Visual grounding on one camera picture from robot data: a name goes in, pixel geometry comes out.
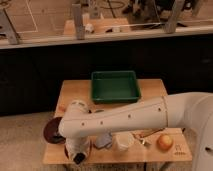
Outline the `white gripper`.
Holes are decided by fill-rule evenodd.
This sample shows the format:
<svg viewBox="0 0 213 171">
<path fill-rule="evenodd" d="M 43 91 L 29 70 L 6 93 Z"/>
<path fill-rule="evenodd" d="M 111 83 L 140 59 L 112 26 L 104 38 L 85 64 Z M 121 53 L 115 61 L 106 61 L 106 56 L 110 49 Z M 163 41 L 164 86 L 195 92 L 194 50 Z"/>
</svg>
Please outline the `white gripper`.
<svg viewBox="0 0 213 171">
<path fill-rule="evenodd" d="M 65 146 L 68 152 L 68 156 L 73 159 L 78 153 L 83 153 L 85 156 L 90 152 L 90 140 L 88 138 L 67 138 Z"/>
</svg>

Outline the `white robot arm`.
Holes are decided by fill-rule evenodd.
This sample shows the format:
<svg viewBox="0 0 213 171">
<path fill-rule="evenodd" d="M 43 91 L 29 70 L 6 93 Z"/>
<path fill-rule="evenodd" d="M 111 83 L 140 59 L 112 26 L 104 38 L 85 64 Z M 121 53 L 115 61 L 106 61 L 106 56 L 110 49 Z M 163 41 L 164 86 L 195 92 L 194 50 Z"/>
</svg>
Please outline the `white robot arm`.
<svg viewBox="0 0 213 171">
<path fill-rule="evenodd" d="M 150 99 L 94 114 L 69 106 L 59 132 L 80 138 L 105 132 L 190 128 L 197 134 L 192 171 L 213 171 L 213 93 L 189 92 Z"/>
</svg>

